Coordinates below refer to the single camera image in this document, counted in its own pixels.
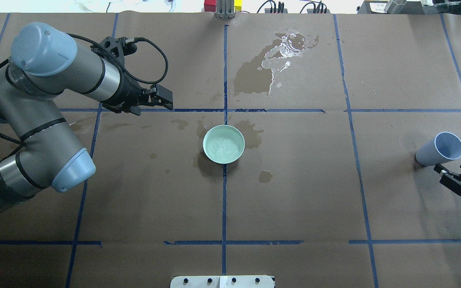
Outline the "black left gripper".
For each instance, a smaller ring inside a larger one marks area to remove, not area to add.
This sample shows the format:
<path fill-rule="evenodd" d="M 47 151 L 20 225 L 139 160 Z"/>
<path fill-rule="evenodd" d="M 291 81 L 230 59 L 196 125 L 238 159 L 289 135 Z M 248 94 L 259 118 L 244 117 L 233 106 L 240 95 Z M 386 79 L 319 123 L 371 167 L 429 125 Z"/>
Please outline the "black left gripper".
<path fill-rule="evenodd" d="M 141 109 L 166 109 L 173 111 L 173 92 L 161 84 L 154 84 L 150 89 L 142 88 L 128 75 L 121 74 L 116 92 L 101 106 L 113 113 L 131 113 L 141 115 Z"/>

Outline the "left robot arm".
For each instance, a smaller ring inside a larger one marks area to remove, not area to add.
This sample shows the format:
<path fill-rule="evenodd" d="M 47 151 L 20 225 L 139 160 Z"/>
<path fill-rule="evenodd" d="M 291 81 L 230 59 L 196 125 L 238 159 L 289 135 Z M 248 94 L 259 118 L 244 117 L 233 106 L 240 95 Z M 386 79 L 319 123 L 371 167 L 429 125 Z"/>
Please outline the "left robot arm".
<path fill-rule="evenodd" d="M 53 99 L 65 90 L 101 103 L 113 113 L 141 114 L 141 106 L 174 109 L 173 93 L 159 80 L 132 75 L 124 58 L 146 38 L 102 42 L 55 29 L 44 22 L 24 26 L 9 58 L 0 63 L 0 138 L 18 145 L 0 161 L 0 213 L 52 187 L 65 192 L 96 171 L 92 157 Z"/>

